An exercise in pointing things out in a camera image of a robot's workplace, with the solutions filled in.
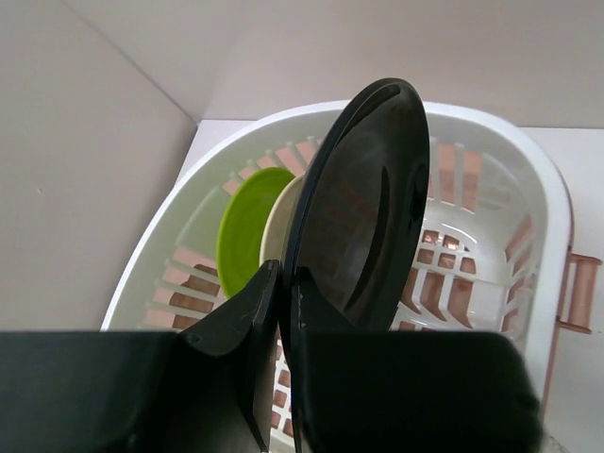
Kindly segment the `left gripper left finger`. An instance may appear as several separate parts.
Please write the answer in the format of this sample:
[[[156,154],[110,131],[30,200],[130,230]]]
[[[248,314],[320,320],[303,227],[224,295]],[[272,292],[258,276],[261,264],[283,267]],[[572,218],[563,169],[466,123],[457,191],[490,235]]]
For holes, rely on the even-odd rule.
[[[280,275],[180,331],[1,336],[5,452],[265,452]]]

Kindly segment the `lime green plate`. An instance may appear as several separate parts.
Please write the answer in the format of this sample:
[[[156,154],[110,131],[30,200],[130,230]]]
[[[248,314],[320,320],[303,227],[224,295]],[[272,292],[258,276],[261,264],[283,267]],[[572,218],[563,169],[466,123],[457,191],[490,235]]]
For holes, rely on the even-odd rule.
[[[260,267],[260,243],[277,198],[294,180],[280,167],[261,169],[232,195],[221,220],[216,246],[217,272],[223,293],[234,296]]]

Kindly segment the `cream plate with black patch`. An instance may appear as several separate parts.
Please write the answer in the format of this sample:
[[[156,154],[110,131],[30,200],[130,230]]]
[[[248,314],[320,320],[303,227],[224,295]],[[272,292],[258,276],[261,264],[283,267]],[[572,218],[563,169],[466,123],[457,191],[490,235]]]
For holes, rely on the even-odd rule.
[[[303,179],[304,176],[300,175],[290,181],[271,208],[260,241],[259,265],[267,260],[281,259]]]

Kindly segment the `white pink dish rack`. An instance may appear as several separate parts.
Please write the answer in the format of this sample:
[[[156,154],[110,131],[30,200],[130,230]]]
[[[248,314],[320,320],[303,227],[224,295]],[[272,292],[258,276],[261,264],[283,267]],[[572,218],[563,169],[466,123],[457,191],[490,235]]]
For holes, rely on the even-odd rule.
[[[305,175],[350,102],[258,120],[214,146],[175,185],[144,232],[103,321],[105,330],[180,332],[227,298],[217,272],[221,220],[232,195],[261,169]],[[522,356],[533,391],[547,396],[558,327],[588,327],[598,261],[571,250],[563,178],[545,152],[494,115],[423,102],[428,197],[418,245],[386,331],[493,332]],[[277,342],[268,450],[294,448],[291,373]]]

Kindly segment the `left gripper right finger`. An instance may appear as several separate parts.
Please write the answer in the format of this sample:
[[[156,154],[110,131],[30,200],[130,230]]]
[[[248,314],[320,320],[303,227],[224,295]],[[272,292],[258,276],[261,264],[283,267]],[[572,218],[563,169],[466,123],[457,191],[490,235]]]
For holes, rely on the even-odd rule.
[[[543,440],[507,338],[354,327],[308,270],[293,287],[292,408],[299,452],[536,452]]]

